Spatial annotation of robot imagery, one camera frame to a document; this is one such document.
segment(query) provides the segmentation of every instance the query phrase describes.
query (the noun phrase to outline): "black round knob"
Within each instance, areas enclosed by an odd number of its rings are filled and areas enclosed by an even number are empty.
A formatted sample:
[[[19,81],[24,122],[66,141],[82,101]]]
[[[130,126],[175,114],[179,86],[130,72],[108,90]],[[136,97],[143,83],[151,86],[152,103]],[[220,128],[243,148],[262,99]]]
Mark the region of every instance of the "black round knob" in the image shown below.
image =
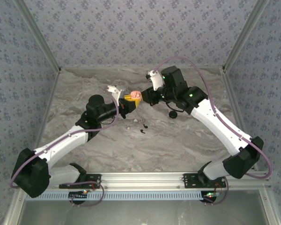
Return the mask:
[[[177,116],[178,116],[178,113],[177,113],[177,112],[175,112],[175,111],[170,111],[170,113],[169,113],[169,117],[170,117],[170,118],[174,119],[174,118],[176,118]]]

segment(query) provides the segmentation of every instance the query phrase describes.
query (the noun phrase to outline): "patterned wallpaper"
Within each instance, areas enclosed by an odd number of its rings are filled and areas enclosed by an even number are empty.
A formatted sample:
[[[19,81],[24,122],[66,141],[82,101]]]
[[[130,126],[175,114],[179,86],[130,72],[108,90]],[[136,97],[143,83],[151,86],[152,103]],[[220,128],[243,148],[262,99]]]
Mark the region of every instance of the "patterned wallpaper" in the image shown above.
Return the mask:
[[[270,1],[229,75],[248,132],[265,141],[281,209],[281,0]]]
[[[62,67],[222,65],[255,0],[25,0]]]
[[[19,152],[32,148],[55,78],[12,0],[0,0],[0,225]]]

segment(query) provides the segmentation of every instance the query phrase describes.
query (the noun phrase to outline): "marble floor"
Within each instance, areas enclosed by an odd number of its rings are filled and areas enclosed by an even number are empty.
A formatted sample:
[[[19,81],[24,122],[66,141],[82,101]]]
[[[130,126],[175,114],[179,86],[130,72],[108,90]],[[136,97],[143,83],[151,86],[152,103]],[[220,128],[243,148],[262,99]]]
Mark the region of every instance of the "marble floor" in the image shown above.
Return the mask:
[[[85,111],[88,98],[100,94],[111,102],[107,85],[122,85],[128,91],[151,86],[145,78],[149,68],[142,69],[65,69],[61,71],[41,144],[44,145],[68,131]],[[189,86],[206,91],[197,72],[181,69]],[[202,69],[210,84],[216,106],[234,121],[226,90],[218,68]],[[199,121],[187,113],[176,119],[168,117],[164,103],[153,107],[141,102],[127,119],[117,123],[90,142],[64,156],[55,166],[76,162],[87,171],[157,172],[196,171],[206,162],[227,155],[223,144]]]

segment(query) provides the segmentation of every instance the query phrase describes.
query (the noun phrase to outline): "gray marble surface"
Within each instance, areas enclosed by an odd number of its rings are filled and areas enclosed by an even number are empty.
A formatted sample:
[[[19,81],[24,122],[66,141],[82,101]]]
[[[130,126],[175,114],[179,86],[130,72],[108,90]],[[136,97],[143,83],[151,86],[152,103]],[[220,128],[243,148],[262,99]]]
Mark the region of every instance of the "gray marble surface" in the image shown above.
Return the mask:
[[[149,69],[66,69],[62,70],[50,108],[41,144],[69,130],[85,110],[88,98],[100,94],[111,102],[107,85],[122,85],[128,91],[151,86],[145,74]],[[181,69],[189,86],[203,82],[194,69]],[[216,106],[232,121],[233,115],[217,68],[203,69]],[[127,119],[117,123],[64,156],[55,166],[76,162],[87,171],[196,171],[206,162],[227,155],[223,144],[198,120],[187,113],[168,117],[165,103],[153,107],[141,102]]]

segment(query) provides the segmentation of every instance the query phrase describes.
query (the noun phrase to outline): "pink object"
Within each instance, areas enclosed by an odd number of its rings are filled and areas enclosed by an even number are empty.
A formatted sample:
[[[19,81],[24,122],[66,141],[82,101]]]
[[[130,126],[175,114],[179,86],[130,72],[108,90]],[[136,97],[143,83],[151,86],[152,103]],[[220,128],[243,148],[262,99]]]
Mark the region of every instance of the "pink object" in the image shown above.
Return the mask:
[[[134,90],[130,93],[132,99],[141,99],[141,92],[139,90]]]

